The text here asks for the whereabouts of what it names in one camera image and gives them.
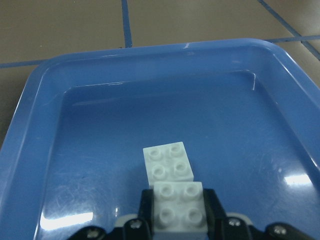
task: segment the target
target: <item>tile floor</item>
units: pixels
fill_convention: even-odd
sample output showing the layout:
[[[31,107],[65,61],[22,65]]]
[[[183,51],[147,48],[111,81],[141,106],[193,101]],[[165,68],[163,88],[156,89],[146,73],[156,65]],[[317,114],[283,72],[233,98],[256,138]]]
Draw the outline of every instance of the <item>tile floor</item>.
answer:
[[[39,60],[66,53],[123,48],[130,42],[138,47],[273,39],[320,86],[318,0],[127,0],[128,19],[123,3],[126,0],[0,1],[0,146],[28,75]],[[297,36],[313,36],[313,50]]]

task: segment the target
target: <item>screw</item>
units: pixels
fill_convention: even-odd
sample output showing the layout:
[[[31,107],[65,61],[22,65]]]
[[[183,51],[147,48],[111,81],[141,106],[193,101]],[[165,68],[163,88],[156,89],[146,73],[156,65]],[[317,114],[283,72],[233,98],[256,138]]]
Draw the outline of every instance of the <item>screw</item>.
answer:
[[[241,225],[241,222],[237,218],[229,218],[229,225],[231,225],[233,227],[234,226],[239,227]]]
[[[142,221],[140,221],[139,219],[134,219],[130,221],[130,227],[132,229],[139,229],[142,225]]]
[[[87,232],[86,232],[86,237],[88,239],[95,239],[99,236],[99,230],[94,228],[94,229],[89,229]]]
[[[286,235],[287,230],[286,230],[283,226],[276,225],[276,226],[274,226],[274,228],[273,228],[273,232],[274,232],[275,234]]]

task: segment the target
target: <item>tray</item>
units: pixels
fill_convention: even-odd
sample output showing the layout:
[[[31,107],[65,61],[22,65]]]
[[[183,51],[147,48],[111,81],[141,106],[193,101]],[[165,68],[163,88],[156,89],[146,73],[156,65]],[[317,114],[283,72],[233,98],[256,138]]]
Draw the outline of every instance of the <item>tray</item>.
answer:
[[[148,188],[142,149],[180,141],[227,212],[320,239],[319,123],[320,90],[262,40],[55,57],[28,78],[0,152],[1,239],[109,232]]]

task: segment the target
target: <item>blue line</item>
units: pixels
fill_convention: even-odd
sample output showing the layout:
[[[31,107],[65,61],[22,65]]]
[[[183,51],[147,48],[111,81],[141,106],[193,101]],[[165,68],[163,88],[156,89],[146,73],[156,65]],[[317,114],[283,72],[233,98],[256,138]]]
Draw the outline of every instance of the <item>blue line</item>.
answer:
[[[39,65],[39,64],[41,64],[41,63],[44,62],[44,61],[46,61],[46,59],[32,60],[32,61],[16,61],[16,62],[0,63],[0,69],[23,67],[23,66],[32,66],[32,65]]]
[[[275,10],[273,10],[264,0],[257,0],[264,6],[266,10],[269,11],[290,33],[295,37],[301,37],[292,26],[289,25]],[[318,60],[320,60],[320,53],[307,41],[301,41],[301,43],[312,53]]]
[[[129,10],[127,0],[121,0],[122,4],[122,23],[124,33],[124,44],[126,48],[132,47],[132,38],[130,30]]]
[[[301,42],[301,41],[310,41],[310,40],[320,40],[320,35],[293,36],[293,37],[280,37],[280,38],[265,39],[265,41],[270,42],[270,43]]]

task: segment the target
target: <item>white plastic part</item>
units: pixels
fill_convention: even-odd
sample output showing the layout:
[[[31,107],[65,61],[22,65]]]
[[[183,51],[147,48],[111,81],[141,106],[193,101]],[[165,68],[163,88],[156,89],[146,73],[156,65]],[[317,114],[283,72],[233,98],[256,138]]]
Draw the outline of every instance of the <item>white plastic part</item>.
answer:
[[[208,226],[201,182],[154,183],[154,240],[205,240]]]
[[[175,142],[143,149],[149,187],[154,182],[190,182],[194,180],[183,142]]]

